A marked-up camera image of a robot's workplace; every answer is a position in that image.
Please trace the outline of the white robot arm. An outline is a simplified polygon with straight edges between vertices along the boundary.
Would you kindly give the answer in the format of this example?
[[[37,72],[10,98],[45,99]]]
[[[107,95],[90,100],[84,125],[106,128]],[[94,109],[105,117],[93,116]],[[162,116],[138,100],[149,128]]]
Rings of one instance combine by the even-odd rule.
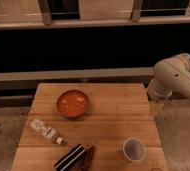
[[[190,54],[180,53],[158,61],[146,92],[151,100],[150,114],[153,117],[163,111],[173,94],[190,101]]]

